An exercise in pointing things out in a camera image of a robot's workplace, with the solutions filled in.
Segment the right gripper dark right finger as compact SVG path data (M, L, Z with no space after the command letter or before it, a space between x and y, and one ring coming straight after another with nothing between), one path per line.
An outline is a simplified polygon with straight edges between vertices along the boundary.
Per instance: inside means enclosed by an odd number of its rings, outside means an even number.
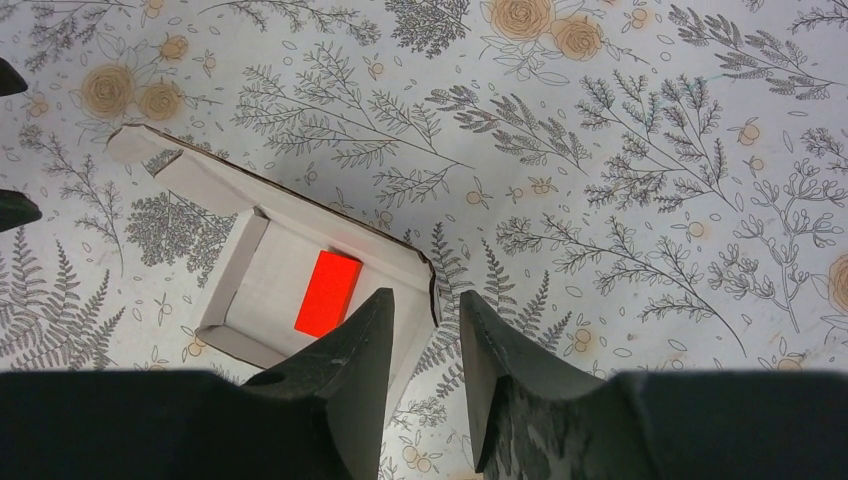
M599 379L460 298L473 463L487 479L843 479L835 371L624 371Z

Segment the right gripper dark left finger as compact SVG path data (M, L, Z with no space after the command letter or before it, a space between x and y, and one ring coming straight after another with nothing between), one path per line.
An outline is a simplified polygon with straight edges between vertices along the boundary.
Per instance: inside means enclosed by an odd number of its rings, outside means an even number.
M394 295L241 385L210 371L1 377L5 479L374 479Z

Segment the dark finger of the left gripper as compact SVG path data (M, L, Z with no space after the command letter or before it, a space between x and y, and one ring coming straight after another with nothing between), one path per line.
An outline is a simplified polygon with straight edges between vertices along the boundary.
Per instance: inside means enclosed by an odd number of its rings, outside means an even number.
M6 232L42 218L39 207L25 194L1 190L0 232Z
M21 74L5 59L0 59L0 96L26 92L28 84Z

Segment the red rectangular block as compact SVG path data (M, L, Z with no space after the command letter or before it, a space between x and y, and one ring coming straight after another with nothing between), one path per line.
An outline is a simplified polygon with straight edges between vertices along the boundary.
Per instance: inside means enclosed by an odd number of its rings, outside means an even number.
M358 259L322 250L314 264L294 330L321 338L342 324L362 267Z

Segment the white cardboard paper box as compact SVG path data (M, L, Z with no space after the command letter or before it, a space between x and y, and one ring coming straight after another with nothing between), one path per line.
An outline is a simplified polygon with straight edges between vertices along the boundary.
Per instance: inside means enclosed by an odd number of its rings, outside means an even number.
M394 337L385 411L392 414L441 315L432 262L419 250L360 221L145 124L109 138L110 156L136 164L166 154L154 179L173 193L235 222L193 311L196 336L266 369L315 342L302 305L319 277L343 264L358 274L341 287L343 322L377 289L394 294Z

